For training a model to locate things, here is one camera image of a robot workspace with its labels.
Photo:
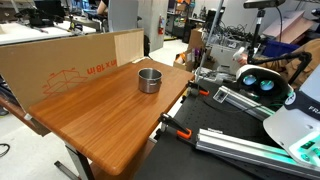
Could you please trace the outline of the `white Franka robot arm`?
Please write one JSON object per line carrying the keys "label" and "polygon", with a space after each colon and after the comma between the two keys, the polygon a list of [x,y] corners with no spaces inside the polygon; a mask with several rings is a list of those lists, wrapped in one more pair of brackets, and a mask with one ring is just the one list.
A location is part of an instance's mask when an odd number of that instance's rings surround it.
{"label": "white Franka robot arm", "polygon": [[263,126],[296,162],[320,168],[320,66]]}

